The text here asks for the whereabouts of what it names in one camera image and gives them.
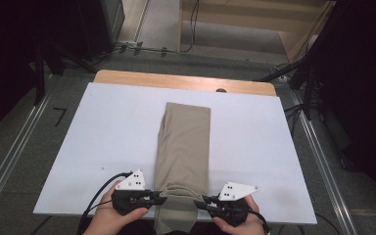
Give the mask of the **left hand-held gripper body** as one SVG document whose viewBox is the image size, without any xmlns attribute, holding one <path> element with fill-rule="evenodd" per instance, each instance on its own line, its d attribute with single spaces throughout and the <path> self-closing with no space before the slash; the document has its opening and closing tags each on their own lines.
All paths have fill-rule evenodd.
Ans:
<svg viewBox="0 0 376 235">
<path fill-rule="evenodd" d="M 145 188 L 143 171 L 138 169 L 120 182 L 112 194 L 113 208 L 120 215 L 127 215 L 139 208 L 149 209 L 152 191 Z"/>
</svg>

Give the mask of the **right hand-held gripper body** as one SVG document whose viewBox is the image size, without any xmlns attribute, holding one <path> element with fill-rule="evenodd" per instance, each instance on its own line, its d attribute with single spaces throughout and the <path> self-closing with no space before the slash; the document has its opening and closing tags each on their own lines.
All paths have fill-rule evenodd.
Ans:
<svg viewBox="0 0 376 235">
<path fill-rule="evenodd" d="M 246 221 L 249 206 L 245 200 L 259 188 L 235 182 L 226 182 L 222 187 L 217 204 L 209 204 L 215 207 L 215 211 L 208 211 L 211 217 L 220 217 L 232 226 L 238 226 Z"/>
</svg>

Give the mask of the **beige pants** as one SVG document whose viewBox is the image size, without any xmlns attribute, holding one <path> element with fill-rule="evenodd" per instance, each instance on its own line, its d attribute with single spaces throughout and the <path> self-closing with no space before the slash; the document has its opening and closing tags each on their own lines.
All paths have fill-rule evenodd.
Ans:
<svg viewBox="0 0 376 235">
<path fill-rule="evenodd" d="M 211 110 L 168 103 L 158 134 L 155 188 L 165 202 L 155 211 L 158 235 L 190 232 L 209 189 Z"/>
</svg>

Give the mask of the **person's right hand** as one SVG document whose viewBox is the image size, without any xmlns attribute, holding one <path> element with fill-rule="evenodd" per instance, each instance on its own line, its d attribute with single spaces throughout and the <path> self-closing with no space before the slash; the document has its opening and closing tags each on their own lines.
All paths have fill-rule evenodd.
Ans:
<svg viewBox="0 0 376 235">
<path fill-rule="evenodd" d="M 246 221 L 237 227 L 231 226 L 217 216 L 212 221 L 221 231 L 229 235 L 266 235 L 263 229 L 263 221 L 252 213 L 249 213 Z"/>
</svg>

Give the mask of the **person's left hand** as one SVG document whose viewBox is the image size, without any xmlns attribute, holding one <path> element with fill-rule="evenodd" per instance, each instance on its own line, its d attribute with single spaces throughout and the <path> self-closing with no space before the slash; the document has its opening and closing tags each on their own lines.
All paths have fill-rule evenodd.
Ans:
<svg viewBox="0 0 376 235">
<path fill-rule="evenodd" d="M 118 184 L 120 184 L 119 180 L 102 196 L 100 205 L 82 235 L 117 235 L 125 225 L 136 221 L 148 212 L 146 208 L 139 208 L 126 215 L 118 213 L 111 202 L 112 194 Z"/>
</svg>

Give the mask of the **white table cover board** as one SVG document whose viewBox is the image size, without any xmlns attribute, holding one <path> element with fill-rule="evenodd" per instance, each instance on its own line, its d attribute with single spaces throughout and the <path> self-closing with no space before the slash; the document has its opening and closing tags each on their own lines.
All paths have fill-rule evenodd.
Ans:
<svg viewBox="0 0 376 235">
<path fill-rule="evenodd" d="M 270 223 L 314 224 L 311 198 L 275 96 L 90 83 L 34 208 L 79 215 L 112 176 L 142 170 L 155 186 L 158 133 L 167 103 L 211 111 L 209 194 L 225 182 L 258 187 Z"/>
</svg>

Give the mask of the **wooden table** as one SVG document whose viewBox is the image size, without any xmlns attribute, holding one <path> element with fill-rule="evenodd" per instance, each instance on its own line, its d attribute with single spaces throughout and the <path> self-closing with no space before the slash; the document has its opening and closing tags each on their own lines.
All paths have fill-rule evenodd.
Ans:
<svg viewBox="0 0 376 235">
<path fill-rule="evenodd" d="M 94 82 L 211 92 L 224 90 L 226 93 L 234 94 L 276 96 L 275 88 L 271 83 L 201 76 L 99 70 L 96 73 Z"/>
</svg>

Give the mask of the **black metal stand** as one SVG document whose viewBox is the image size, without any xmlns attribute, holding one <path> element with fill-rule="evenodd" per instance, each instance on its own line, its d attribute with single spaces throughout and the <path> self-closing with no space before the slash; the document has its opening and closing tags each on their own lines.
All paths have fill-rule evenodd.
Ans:
<svg viewBox="0 0 376 235">
<path fill-rule="evenodd" d="M 62 75 L 65 66 L 61 57 L 73 61 L 75 64 L 84 68 L 86 71 L 96 73 L 98 70 L 86 63 L 83 59 L 77 57 L 72 52 L 58 45 L 51 40 L 44 40 L 40 37 L 34 39 L 34 57 L 35 57 L 35 101 L 34 105 L 37 106 L 44 98 L 45 92 L 45 78 L 44 78 L 44 64 L 53 74 Z"/>
<path fill-rule="evenodd" d="M 313 61 L 308 57 L 304 56 L 298 61 L 288 64 L 285 68 L 273 72 L 263 78 L 256 79 L 256 82 L 270 82 L 275 78 L 287 74 L 288 72 L 294 71 L 294 75 L 289 81 L 289 87 L 292 90 L 299 89 L 303 84 L 305 84 L 305 94 L 302 101 L 302 110 L 304 111 L 307 120 L 311 120 L 310 116 L 310 104 L 311 96 L 315 84 L 315 66 Z"/>
</svg>

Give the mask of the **power strip with plugs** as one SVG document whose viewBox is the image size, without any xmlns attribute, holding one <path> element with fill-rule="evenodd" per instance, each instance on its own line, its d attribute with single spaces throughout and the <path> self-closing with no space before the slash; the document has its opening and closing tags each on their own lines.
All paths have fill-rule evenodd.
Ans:
<svg viewBox="0 0 376 235">
<path fill-rule="evenodd" d="M 143 42 L 118 42 L 115 45 L 114 52 L 116 53 L 124 53 L 126 51 L 132 50 L 133 55 L 137 56 L 142 51 Z"/>
</svg>

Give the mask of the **dark cabinet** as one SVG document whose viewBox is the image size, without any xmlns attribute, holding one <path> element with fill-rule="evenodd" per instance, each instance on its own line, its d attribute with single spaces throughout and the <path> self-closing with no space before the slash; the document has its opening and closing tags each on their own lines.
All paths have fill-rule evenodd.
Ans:
<svg viewBox="0 0 376 235">
<path fill-rule="evenodd" d="M 112 52 L 125 20 L 122 0 L 78 0 L 84 28 L 85 58 Z"/>
</svg>

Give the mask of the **light wooden cabinet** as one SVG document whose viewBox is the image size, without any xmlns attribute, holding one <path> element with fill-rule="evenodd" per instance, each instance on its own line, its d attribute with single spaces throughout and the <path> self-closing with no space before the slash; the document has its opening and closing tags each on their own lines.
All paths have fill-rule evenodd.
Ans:
<svg viewBox="0 0 376 235">
<path fill-rule="evenodd" d="M 176 49 L 181 50 L 183 22 L 195 11 L 198 22 L 262 28 L 279 32 L 289 62 L 301 58 L 332 12 L 334 0 L 179 0 Z"/>
</svg>

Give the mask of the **metal floor rail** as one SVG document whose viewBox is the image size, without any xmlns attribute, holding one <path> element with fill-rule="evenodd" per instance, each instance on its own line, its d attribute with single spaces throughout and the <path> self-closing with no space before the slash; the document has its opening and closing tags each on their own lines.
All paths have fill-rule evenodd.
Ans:
<svg viewBox="0 0 376 235">
<path fill-rule="evenodd" d="M 350 210 L 339 189 L 338 183 L 329 166 L 328 160 L 317 138 L 312 121 L 305 114 L 300 115 L 300 121 L 305 131 L 309 146 L 317 163 L 320 175 L 325 185 L 328 197 L 333 207 L 335 216 L 340 224 L 342 235 L 358 235 L 357 229 L 350 214 Z"/>
<path fill-rule="evenodd" d="M 0 195 L 50 100 L 46 94 L 34 105 L 26 95 L 0 122 Z"/>
</svg>

